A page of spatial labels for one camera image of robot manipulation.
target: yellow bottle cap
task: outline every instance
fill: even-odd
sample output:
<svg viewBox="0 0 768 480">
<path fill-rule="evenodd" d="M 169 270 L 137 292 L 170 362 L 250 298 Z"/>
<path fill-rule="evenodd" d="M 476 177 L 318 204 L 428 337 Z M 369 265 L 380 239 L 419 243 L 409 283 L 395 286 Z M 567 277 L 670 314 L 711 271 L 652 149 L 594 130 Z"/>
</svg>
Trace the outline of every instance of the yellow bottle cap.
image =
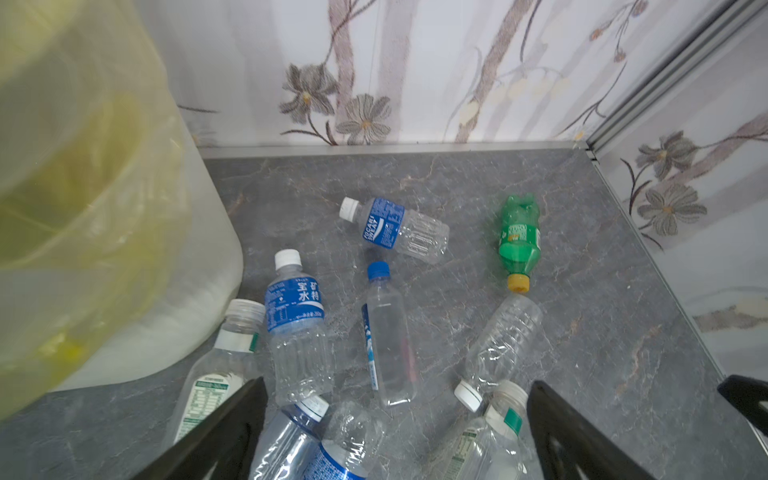
<svg viewBox="0 0 768 480">
<path fill-rule="evenodd" d="M 513 273 L 507 277 L 507 288 L 515 293 L 527 293 L 531 288 L 531 279 L 522 273 Z"/>
</svg>

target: green plastic bottle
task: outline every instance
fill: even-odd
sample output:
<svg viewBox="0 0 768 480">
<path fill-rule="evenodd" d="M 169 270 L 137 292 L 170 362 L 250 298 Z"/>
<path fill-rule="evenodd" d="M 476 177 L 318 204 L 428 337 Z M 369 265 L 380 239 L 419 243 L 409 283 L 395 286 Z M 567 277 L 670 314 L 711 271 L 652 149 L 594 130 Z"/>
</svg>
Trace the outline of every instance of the green plastic bottle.
<svg viewBox="0 0 768 480">
<path fill-rule="evenodd" d="M 531 270 L 541 258 L 538 205 L 533 194 L 510 195 L 502 211 L 498 254 L 509 272 L 507 288 L 526 293 L 531 288 Z"/>
</svg>

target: blue label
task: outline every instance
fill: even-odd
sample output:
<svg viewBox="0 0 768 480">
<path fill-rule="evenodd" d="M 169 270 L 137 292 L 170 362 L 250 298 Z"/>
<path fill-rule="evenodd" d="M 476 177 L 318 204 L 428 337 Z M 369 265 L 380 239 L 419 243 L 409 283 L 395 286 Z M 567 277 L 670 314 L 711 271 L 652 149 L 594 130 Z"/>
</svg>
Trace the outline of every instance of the blue label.
<svg viewBox="0 0 768 480">
<path fill-rule="evenodd" d="M 311 276 L 275 283 L 266 289 L 266 329 L 312 318 L 324 318 L 320 288 Z"/>
<path fill-rule="evenodd" d="M 368 322 L 368 303 L 362 306 L 362 321 L 366 325 L 366 351 L 368 352 L 368 370 L 371 372 L 371 387 L 379 389 L 376 381 L 376 364 L 373 362 L 373 340 L 371 340 L 371 324 Z"/>
<path fill-rule="evenodd" d="M 366 229 L 362 232 L 362 238 L 384 248 L 394 247 L 402 216 L 405 214 L 404 206 L 383 198 L 375 199 L 366 222 Z"/>
<path fill-rule="evenodd" d="M 346 468 L 339 465 L 336 460 L 328 455 L 328 452 L 320 444 L 315 458 L 310 462 L 310 466 L 304 472 L 303 480 L 364 480 L 365 477 L 359 477 Z"/>
</svg>

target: clear plastic bottle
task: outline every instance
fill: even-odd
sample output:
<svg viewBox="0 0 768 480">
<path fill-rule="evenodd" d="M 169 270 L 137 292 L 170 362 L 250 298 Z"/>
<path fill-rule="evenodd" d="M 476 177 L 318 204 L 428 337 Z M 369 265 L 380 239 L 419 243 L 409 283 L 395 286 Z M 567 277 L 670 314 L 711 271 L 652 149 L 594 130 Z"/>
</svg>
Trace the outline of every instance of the clear plastic bottle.
<svg viewBox="0 0 768 480">
<path fill-rule="evenodd" d="M 376 466 L 384 421 L 359 403 L 339 404 L 303 480 L 359 480 Z"/>
<path fill-rule="evenodd" d="M 465 407 L 477 412 L 482 396 L 514 375 L 541 318 L 533 300 L 517 293 L 507 296 L 469 349 L 462 381 L 454 390 Z"/>
<path fill-rule="evenodd" d="M 357 223 L 364 240 L 427 263 L 439 262 L 448 248 L 448 225 L 383 198 L 361 205 L 346 197 L 339 217 Z"/>
<path fill-rule="evenodd" d="M 526 472 L 518 435 L 528 395 L 503 380 L 482 417 L 461 425 L 430 462 L 429 480 L 518 480 Z"/>
<path fill-rule="evenodd" d="M 277 278 L 266 288 L 266 326 L 275 365 L 275 401 L 289 405 L 333 388 L 333 366 L 317 280 L 296 250 L 275 253 Z"/>
<path fill-rule="evenodd" d="M 283 407 L 261 432 L 248 479 L 299 480 L 317 453 L 317 425 L 327 411 L 319 396 Z"/>
<path fill-rule="evenodd" d="M 263 323 L 261 303 L 244 299 L 230 302 L 213 349 L 201 356 L 187 375 L 168 423 L 163 451 L 205 420 L 246 381 L 261 375 L 253 352 Z"/>
<path fill-rule="evenodd" d="M 370 287 L 362 319 L 374 390 L 383 407 L 410 403 L 416 396 L 416 368 L 402 295 L 389 282 L 389 265 L 368 266 Z"/>
</svg>

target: black object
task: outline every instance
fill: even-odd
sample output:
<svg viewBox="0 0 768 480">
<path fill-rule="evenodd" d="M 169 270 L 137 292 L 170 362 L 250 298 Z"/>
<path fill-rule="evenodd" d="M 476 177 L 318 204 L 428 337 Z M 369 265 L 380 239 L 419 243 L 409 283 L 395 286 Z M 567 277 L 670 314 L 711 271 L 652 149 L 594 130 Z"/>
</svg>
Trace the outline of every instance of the black object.
<svg viewBox="0 0 768 480">
<path fill-rule="evenodd" d="M 763 435 L 768 435 L 768 382 L 741 375 L 731 375 L 717 386 L 717 391 L 744 415 Z"/>
<path fill-rule="evenodd" d="M 654 480 L 541 380 L 533 382 L 527 410 L 546 480 Z"/>
<path fill-rule="evenodd" d="M 246 480 L 264 426 L 266 387 L 249 380 L 133 480 Z"/>
</svg>

